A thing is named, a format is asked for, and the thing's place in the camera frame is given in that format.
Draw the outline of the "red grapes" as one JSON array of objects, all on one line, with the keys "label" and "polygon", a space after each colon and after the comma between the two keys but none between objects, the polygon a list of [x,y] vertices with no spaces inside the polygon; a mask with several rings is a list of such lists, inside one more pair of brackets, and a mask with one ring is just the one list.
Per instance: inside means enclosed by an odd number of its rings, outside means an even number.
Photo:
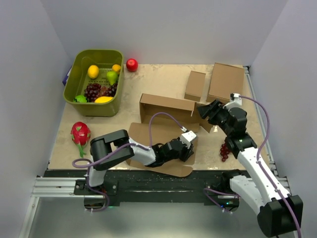
[{"label": "red grapes", "polygon": [[228,147],[226,146],[225,143],[223,143],[221,145],[220,148],[220,156],[221,156],[221,161],[225,162],[228,159],[228,155],[230,154],[230,150],[228,149]]}]

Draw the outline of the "cardboard paper box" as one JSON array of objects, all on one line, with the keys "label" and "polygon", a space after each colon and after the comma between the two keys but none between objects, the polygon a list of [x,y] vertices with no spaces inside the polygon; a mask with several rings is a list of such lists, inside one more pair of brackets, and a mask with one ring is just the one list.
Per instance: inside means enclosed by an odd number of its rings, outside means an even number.
[{"label": "cardboard paper box", "polygon": [[149,127],[153,144],[165,144],[178,138],[181,126],[198,133],[202,127],[210,132],[212,125],[201,119],[194,101],[143,93],[139,101],[140,123],[130,124],[128,134],[138,143],[149,146]]}]

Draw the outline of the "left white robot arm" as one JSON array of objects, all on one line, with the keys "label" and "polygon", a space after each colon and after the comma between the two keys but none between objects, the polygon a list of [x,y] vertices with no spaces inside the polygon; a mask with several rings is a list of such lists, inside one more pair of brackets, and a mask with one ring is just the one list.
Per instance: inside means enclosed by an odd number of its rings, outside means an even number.
[{"label": "left white robot arm", "polygon": [[101,192],[106,170],[128,160],[135,160],[146,167],[156,168],[171,160],[187,161],[194,154],[197,135],[186,130],[178,138],[165,144],[145,146],[129,137],[124,129],[94,138],[90,142],[93,159],[88,170],[85,189],[91,194]]}]

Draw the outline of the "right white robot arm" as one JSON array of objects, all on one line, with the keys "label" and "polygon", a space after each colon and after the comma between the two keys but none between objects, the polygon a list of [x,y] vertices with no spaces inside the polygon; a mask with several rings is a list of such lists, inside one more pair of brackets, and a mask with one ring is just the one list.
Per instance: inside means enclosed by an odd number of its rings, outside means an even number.
[{"label": "right white robot arm", "polygon": [[215,100],[198,107],[202,119],[222,129],[227,148],[252,179],[249,181],[243,175],[229,176],[220,183],[220,188],[227,195],[236,193],[252,208],[266,237],[292,231],[302,237],[303,201],[299,196],[291,195],[262,159],[260,149],[247,132],[247,112],[239,105],[240,101],[237,99],[224,105]]}]

